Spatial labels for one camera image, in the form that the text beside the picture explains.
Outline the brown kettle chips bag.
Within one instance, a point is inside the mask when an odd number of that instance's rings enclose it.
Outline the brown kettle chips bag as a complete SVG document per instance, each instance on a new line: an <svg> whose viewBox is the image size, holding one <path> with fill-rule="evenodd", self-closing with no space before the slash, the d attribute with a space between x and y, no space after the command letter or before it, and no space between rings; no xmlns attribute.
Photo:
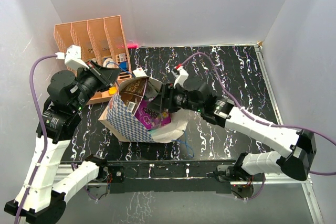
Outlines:
<svg viewBox="0 0 336 224"><path fill-rule="evenodd" d="M147 83L147 77L138 78L127 84L120 92L121 100L126 106L126 109L133 115L135 115L144 98Z"/></svg>

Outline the blue checkered paper bag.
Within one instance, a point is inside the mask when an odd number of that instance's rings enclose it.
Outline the blue checkered paper bag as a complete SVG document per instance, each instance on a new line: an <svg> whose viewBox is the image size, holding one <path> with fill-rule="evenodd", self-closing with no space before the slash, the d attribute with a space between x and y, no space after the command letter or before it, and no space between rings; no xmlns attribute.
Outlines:
<svg viewBox="0 0 336 224"><path fill-rule="evenodd" d="M152 101L163 86L162 82L147 76L148 83L144 94L144 101ZM120 97L122 89L138 78L134 77L121 83L118 91L111 97L104 112L99 117L105 127L121 142L167 144L179 140L185 134L188 124L188 112L180 109L176 112L167 111L171 116L171 123L155 130L147 130L145 126L126 109Z"/></svg>

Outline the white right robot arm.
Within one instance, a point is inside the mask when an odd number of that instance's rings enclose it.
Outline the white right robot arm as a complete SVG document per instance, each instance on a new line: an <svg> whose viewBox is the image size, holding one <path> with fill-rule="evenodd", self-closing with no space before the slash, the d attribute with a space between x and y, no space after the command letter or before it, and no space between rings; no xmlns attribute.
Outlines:
<svg viewBox="0 0 336 224"><path fill-rule="evenodd" d="M316 154L314 133L251 119L233 101L214 95L198 78L186 80L183 85L163 84L148 107L155 112L195 111L210 124L243 133L272 148L266 153L241 153L233 166L214 172L218 179L248 181L256 174L276 173L305 181L309 175Z"/></svg>

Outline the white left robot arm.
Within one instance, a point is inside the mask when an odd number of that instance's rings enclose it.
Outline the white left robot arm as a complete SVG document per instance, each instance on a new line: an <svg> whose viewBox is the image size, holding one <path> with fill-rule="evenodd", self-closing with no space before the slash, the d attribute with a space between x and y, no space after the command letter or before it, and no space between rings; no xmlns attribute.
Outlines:
<svg viewBox="0 0 336 224"><path fill-rule="evenodd" d="M57 223L68 201L90 181L108 177L107 161L90 155L70 175L55 183L54 179L75 129L80 112L96 92L109 90L120 74L119 68L106 68L88 61L76 73L56 72L47 88L49 94L42 111L38 111L36 145L26 179L15 199L5 204L6 213L18 223Z"/></svg>

